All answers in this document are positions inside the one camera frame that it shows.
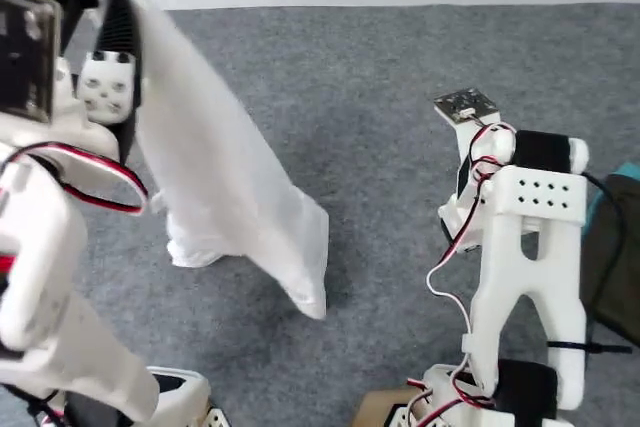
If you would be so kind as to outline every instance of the circuit board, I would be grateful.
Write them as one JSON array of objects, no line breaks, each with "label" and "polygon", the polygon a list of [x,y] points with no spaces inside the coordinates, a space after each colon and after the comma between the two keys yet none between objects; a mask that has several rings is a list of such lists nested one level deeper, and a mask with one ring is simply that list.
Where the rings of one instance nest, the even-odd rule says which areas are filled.
[{"label": "circuit board", "polygon": [[51,0],[0,0],[0,112],[50,121],[59,21]]}]

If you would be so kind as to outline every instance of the screw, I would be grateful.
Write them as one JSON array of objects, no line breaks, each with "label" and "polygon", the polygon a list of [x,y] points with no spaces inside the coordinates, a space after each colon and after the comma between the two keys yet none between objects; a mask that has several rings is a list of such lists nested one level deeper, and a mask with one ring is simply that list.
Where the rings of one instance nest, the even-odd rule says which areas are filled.
[{"label": "screw", "polygon": [[33,40],[40,40],[40,37],[42,37],[42,31],[38,26],[38,18],[36,17],[36,14],[31,10],[27,10],[24,13],[24,21],[27,35]]},{"label": "screw", "polygon": [[30,114],[34,114],[38,110],[38,106],[33,100],[27,100],[25,107]]}]

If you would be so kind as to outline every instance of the white wire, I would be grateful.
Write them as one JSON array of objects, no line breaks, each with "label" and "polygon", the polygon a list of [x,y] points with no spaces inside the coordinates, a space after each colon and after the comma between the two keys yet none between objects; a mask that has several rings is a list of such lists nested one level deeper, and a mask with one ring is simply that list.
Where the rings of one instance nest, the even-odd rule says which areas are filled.
[{"label": "white wire", "polygon": [[431,394],[433,394],[433,390],[432,389],[427,389],[424,390],[422,392],[420,392],[419,394],[417,394],[416,396],[414,396],[409,403],[407,404],[407,418],[405,419],[405,426],[406,427],[411,427],[411,411],[413,410],[413,406],[416,405],[417,402],[419,402],[422,399],[426,399],[427,397],[429,397]]},{"label": "white wire", "polygon": [[440,262],[438,262],[437,265],[435,265],[429,271],[429,273],[427,274],[426,283],[427,283],[427,288],[429,289],[429,291],[431,291],[431,293],[433,295],[435,295],[436,297],[445,297],[445,298],[450,299],[453,302],[455,302],[455,304],[460,309],[460,312],[462,312],[462,316],[464,317],[464,323],[465,323],[465,326],[467,328],[467,333],[470,334],[471,333],[471,320],[469,319],[469,314],[467,313],[467,309],[465,308],[465,306],[462,303],[462,301],[457,296],[455,296],[454,294],[452,294],[450,292],[444,292],[442,290],[436,289],[433,286],[433,284],[431,283],[431,277],[433,277],[433,274],[435,274],[442,267],[444,267],[447,264],[447,262],[449,262],[451,260],[451,258],[456,254],[456,251],[458,250],[458,246],[460,245],[460,243],[464,239],[465,234],[466,234],[466,229],[465,229],[464,232],[461,233],[461,235],[458,236],[458,240],[453,245],[451,245],[449,247],[449,252],[447,253],[447,255]]},{"label": "white wire", "polygon": [[118,169],[114,169],[113,167],[109,167],[108,165],[103,164],[102,162],[93,160],[91,158],[87,158],[84,157],[80,154],[76,154],[75,152],[71,151],[71,150],[67,150],[66,148],[62,148],[62,147],[57,147],[57,146],[53,146],[53,145],[48,145],[48,146],[42,146],[42,147],[34,147],[32,150],[30,150],[30,152],[56,152],[56,153],[61,153],[64,154],[68,157],[71,157],[75,160],[79,160],[87,165],[91,165],[92,167],[95,167],[97,169],[102,170],[103,172],[107,172],[109,174],[115,175],[116,177],[120,178],[120,180],[123,180],[124,182],[126,182],[131,188],[133,188],[133,190],[136,192],[136,194],[138,195],[138,197],[140,198],[140,209],[136,210],[135,212],[125,212],[129,215],[133,215],[135,217],[142,215],[142,213],[144,212],[146,206],[147,206],[147,202],[148,202],[148,194],[142,189],[140,188],[140,186],[137,184],[137,182],[135,182],[133,180],[133,178],[131,178],[129,175],[127,175],[125,172],[122,172]]}]

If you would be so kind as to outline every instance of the white plastic housing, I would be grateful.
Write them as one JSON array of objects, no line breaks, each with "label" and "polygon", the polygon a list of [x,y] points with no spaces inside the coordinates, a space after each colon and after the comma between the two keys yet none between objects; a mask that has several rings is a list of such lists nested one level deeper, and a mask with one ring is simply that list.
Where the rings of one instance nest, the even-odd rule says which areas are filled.
[{"label": "white plastic housing", "polygon": [[[0,159],[13,149],[0,144]],[[136,421],[153,414],[158,385],[111,334],[71,279],[87,239],[56,181],[31,159],[0,177],[0,251],[16,259],[0,301],[0,382],[31,392],[74,391]]]},{"label": "white plastic housing", "polygon": [[[581,230],[586,180],[573,174],[502,168],[488,185],[480,283],[471,304],[471,354],[476,381],[491,395],[497,381],[500,332],[522,295],[529,296],[549,340],[584,343],[586,315],[579,297]],[[525,219],[539,219],[539,251],[522,252]],[[585,353],[549,349],[558,373],[558,406],[577,408],[584,392]]]}]

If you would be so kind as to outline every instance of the white plastic bracket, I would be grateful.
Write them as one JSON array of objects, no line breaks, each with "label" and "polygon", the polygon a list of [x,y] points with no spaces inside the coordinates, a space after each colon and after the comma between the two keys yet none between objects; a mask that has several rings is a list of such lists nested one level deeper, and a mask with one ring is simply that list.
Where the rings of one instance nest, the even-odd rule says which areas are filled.
[{"label": "white plastic bracket", "polygon": [[119,52],[89,52],[78,78],[76,95],[89,119],[102,125],[126,120],[133,109],[136,59]]},{"label": "white plastic bracket", "polygon": [[[489,187],[480,283],[471,304],[473,331],[464,341],[485,395],[495,390],[500,333],[520,296],[533,300],[548,339],[584,343],[586,329],[579,296],[586,179],[506,166]],[[529,218],[539,220],[535,260],[521,248]],[[581,350],[549,349],[561,409],[573,410],[582,400],[584,358]]]}]

